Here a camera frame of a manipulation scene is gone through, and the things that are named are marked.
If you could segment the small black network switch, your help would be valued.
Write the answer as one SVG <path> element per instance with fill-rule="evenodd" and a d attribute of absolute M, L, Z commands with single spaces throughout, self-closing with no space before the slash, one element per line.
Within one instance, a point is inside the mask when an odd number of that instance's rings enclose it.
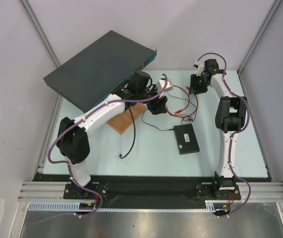
<path fill-rule="evenodd" d="M 173 127 L 180 155 L 199 153 L 200 148 L 192 124 L 182 124 Z"/>

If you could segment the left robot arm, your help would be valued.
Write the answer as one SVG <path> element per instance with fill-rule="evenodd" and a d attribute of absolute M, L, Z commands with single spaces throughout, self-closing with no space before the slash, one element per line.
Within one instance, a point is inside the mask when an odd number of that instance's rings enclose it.
<path fill-rule="evenodd" d="M 146 72 L 135 72 L 130 80 L 114 89 L 104 101 L 75 119 L 68 117 L 60 122 L 56 146 L 66 158 L 71 179 L 76 182 L 74 192 L 80 198 L 92 193 L 89 184 L 91 177 L 85 160 L 90 153 L 89 137 L 107 121 L 141 103 L 154 114 L 165 114 L 167 97 L 164 95 L 173 89 L 166 74 L 162 74 L 157 83 Z"/>

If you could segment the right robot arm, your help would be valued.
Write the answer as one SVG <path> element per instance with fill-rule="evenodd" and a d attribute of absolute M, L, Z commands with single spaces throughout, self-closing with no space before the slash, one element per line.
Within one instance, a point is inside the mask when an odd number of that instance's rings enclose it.
<path fill-rule="evenodd" d="M 211 87 L 219 97 L 215 114 L 215 126 L 220 134 L 220 152 L 217 169 L 208 196 L 216 199 L 227 198 L 235 191 L 234 159 L 239 132 L 244 129 L 246 105 L 226 82 L 225 70 L 220 69 L 216 59 L 208 59 L 203 64 L 195 62 L 197 73 L 190 78 L 190 93 L 202 94 Z"/>

